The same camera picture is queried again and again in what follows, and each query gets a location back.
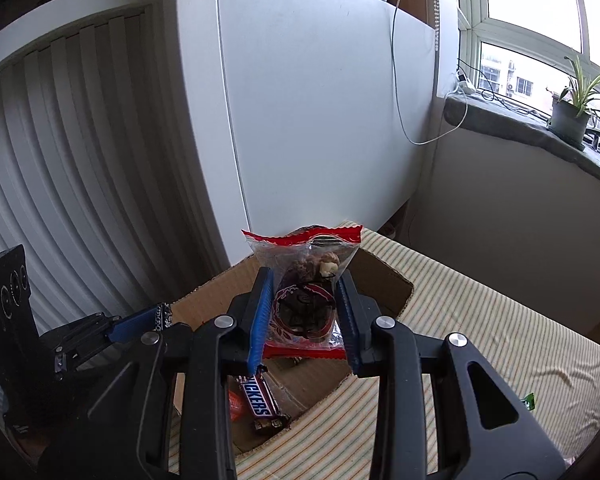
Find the snickers bar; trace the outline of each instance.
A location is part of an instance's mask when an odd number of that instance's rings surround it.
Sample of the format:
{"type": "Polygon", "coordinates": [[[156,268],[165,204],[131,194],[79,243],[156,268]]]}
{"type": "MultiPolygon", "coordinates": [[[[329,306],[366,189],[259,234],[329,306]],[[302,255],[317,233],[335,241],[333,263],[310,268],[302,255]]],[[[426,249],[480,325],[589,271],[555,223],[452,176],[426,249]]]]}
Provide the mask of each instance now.
{"type": "Polygon", "coordinates": [[[253,377],[239,376],[244,396],[249,401],[251,413],[255,417],[254,428],[259,434],[275,434],[286,428],[291,418],[280,410],[266,379],[262,375],[267,369],[259,366],[253,377]]]}

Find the red snack bag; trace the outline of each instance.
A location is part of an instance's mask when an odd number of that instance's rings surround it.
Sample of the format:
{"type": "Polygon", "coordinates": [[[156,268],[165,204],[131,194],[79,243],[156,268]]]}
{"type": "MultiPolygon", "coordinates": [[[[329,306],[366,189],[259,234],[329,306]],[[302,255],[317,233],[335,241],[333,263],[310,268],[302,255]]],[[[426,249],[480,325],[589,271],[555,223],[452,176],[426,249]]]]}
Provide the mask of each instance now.
{"type": "Polygon", "coordinates": [[[361,232],[362,226],[312,226],[283,237],[244,232],[259,263],[274,273],[264,358],[346,359],[333,292],[360,246],[361,232]]]}
{"type": "Polygon", "coordinates": [[[231,422],[238,420],[244,415],[244,402],[238,394],[234,394],[229,391],[229,413],[231,415],[231,422]]]}

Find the striped tablecloth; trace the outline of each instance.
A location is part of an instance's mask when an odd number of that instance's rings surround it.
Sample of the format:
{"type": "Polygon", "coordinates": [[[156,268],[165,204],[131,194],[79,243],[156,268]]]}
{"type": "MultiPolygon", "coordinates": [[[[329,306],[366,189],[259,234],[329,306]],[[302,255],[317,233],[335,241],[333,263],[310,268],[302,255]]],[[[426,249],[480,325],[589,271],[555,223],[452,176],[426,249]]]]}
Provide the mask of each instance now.
{"type": "MultiPolygon", "coordinates": [[[[600,428],[599,345],[375,232],[363,231],[362,248],[413,283],[413,295],[398,317],[401,322],[437,338],[464,333],[521,398],[536,394],[532,413],[565,458],[584,450],[600,428]]],[[[377,379],[349,376],[288,430],[236,457],[238,477],[368,478],[377,396],[377,379]]],[[[425,400],[433,471],[435,420],[427,382],[425,400]]]]}

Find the plant pot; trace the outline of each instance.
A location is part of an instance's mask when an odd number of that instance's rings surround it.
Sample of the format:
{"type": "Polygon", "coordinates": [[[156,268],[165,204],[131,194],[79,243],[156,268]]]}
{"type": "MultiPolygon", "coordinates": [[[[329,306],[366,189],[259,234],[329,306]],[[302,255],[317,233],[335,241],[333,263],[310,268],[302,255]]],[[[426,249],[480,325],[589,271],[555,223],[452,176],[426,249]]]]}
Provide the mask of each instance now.
{"type": "Polygon", "coordinates": [[[564,142],[578,148],[584,149],[582,139],[589,122],[589,114],[583,112],[580,117],[578,109],[567,101],[558,101],[554,98],[554,109],[548,123],[549,131],[560,137],[564,142]]]}

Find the nut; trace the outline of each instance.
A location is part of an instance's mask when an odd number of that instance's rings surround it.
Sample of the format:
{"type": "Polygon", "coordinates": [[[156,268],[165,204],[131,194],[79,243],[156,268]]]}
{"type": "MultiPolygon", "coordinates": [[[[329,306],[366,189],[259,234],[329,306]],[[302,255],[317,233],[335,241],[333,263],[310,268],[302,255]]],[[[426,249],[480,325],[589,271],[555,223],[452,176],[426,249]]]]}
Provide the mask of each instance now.
{"type": "Polygon", "coordinates": [[[323,278],[335,276],[338,272],[338,264],[334,262],[323,262],[320,264],[320,275],[323,278]]]}
{"type": "Polygon", "coordinates": [[[336,253],[329,251],[328,253],[324,253],[320,257],[320,262],[321,263],[332,263],[332,264],[339,265],[340,259],[336,253]]]}

